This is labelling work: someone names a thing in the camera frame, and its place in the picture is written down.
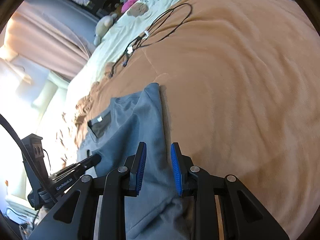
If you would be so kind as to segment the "grey t-shirt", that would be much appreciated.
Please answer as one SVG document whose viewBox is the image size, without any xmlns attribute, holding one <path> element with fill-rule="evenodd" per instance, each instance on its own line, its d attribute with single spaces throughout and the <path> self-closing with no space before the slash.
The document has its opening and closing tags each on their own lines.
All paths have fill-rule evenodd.
<svg viewBox="0 0 320 240">
<path fill-rule="evenodd" d="M 146 165 L 139 196 L 125 198 L 127 239 L 189 239 L 189 203 L 178 196 L 167 161 L 159 84 L 112 98 L 107 109 L 89 120 L 77 160 L 101 155 L 95 173 L 105 176 L 134 155 L 140 142 L 146 143 Z"/>
</svg>

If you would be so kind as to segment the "orange-brown bed blanket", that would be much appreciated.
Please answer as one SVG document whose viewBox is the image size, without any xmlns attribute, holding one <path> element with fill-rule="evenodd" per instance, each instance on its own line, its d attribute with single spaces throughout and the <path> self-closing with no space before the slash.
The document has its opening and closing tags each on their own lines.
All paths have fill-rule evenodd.
<svg viewBox="0 0 320 240">
<path fill-rule="evenodd" d="M 160 84 L 167 143 L 236 175 L 300 239 L 319 207 L 319 35 L 292 0 L 182 0 L 79 102 L 78 141 L 112 97 Z"/>
</svg>

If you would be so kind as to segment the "pink left curtain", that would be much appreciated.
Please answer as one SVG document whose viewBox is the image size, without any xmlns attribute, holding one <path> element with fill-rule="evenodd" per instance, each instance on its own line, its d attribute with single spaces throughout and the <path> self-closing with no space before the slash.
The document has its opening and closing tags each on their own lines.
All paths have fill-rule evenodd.
<svg viewBox="0 0 320 240">
<path fill-rule="evenodd" d="M 95 50 L 97 22 L 68 0 L 25 0 L 7 23 L 4 44 L 18 56 L 72 80 Z"/>
</svg>

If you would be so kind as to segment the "beige plush toy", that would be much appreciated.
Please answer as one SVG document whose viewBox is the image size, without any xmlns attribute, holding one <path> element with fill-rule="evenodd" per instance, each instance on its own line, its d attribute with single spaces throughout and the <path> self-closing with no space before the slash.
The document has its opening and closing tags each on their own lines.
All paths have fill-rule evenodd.
<svg viewBox="0 0 320 240">
<path fill-rule="evenodd" d="M 102 17 L 95 27 L 94 45 L 97 47 L 101 43 L 101 39 L 105 36 L 108 30 L 112 27 L 116 21 L 117 14 L 112 13 L 110 15 Z"/>
</svg>

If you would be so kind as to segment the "cream bed sheet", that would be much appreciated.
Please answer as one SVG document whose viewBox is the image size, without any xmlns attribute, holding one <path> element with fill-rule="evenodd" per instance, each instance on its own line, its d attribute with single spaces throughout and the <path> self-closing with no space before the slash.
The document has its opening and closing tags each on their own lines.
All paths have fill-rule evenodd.
<svg viewBox="0 0 320 240">
<path fill-rule="evenodd" d="M 143 33 L 145 29 L 169 7 L 179 0 L 138 0 L 148 7 L 148 11 L 141 16 L 130 16 L 126 11 L 119 20 L 109 29 L 97 46 L 90 59 L 70 82 L 66 100 L 71 105 L 76 104 L 86 96 L 92 83 L 99 81 L 103 76 L 105 63 L 114 62 L 124 52 L 126 46 Z"/>
</svg>

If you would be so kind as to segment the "bear print pillow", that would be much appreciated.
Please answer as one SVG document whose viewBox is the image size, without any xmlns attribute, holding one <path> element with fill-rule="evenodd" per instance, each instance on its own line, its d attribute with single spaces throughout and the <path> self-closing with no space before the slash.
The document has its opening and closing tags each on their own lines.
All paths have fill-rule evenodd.
<svg viewBox="0 0 320 240">
<path fill-rule="evenodd" d="M 110 32 L 143 31 L 153 20 L 177 1 L 178 0 L 138 0 L 125 13 L 121 12 L 120 18 L 112 25 Z"/>
</svg>

